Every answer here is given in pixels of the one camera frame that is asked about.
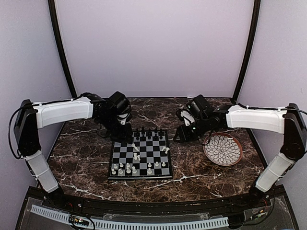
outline brown marble surface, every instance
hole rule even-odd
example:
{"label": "brown marble surface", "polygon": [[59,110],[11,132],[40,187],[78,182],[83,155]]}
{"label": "brown marble surface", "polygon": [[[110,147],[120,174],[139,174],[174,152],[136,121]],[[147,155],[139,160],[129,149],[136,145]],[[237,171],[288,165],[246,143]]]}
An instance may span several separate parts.
{"label": "brown marble surface", "polygon": [[[214,106],[228,99],[208,99]],[[262,163],[245,129],[224,130],[239,140],[241,161],[219,166],[205,156],[198,142],[174,143],[176,117],[187,98],[130,99],[132,128],[168,130],[174,178],[170,180],[109,181],[107,171],[111,141],[99,137],[100,128],[91,119],[69,121],[55,144],[49,165],[66,194],[131,202],[177,202],[227,197],[246,193],[263,170]]]}

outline chessboard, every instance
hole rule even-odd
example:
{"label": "chessboard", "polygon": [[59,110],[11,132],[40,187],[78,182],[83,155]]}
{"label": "chessboard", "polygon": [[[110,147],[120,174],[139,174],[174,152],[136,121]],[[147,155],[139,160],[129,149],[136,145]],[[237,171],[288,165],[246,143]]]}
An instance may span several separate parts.
{"label": "chessboard", "polygon": [[173,178],[166,130],[133,132],[133,143],[113,142],[109,180]]}

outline patterned plate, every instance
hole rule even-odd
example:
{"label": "patterned plate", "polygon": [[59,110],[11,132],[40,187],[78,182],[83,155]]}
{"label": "patterned plate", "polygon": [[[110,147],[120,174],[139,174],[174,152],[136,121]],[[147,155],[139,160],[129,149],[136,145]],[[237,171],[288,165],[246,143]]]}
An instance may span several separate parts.
{"label": "patterned plate", "polygon": [[206,156],[213,163],[222,166],[237,164],[242,158],[239,141],[227,133],[214,133],[208,145],[203,146]]}

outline white cable tray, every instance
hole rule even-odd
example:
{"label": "white cable tray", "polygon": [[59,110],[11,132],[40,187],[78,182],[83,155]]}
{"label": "white cable tray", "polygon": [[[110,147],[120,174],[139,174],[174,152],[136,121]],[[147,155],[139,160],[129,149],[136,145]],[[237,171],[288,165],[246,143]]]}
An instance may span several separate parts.
{"label": "white cable tray", "polygon": [[[70,216],[68,212],[54,211],[37,205],[32,205],[31,212],[57,222],[70,224],[68,222]],[[206,230],[229,226],[227,217],[181,223],[126,223],[95,218],[91,219],[95,223],[96,230]],[[86,226],[82,224],[75,223],[75,225],[86,228]],[[93,224],[91,222],[87,229],[93,229]]]}

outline lavender wall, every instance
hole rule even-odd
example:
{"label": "lavender wall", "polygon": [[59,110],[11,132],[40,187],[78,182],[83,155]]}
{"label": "lavender wall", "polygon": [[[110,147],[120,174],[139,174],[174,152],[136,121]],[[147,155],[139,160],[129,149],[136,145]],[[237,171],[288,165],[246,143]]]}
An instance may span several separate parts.
{"label": "lavender wall", "polygon": [[[0,97],[0,229],[11,230],[28,186],[35,185],[35,180],[24,160],[15,160],[9,150],[10,116],[24,99],[50,101],[70,97],[46,0],[1,1]],[[45,156],[60,127],[58,124],[40,132]]]}
{"label": "lavender wall", "polygon": [[[239,102],[271,107],[296,103],[307,111],[306,15],[305,0],[261,2],[255,43]],[[254,133],[267,161],[272,160],[282,146],[283,136],[256,130]],[[306,165],[307,156],[281,181],[300,229],[307,229]]]}
{"label": "lavender wall", "polygon": [[57,1],[78,93],[231,97],[253,9],[249,0]]}

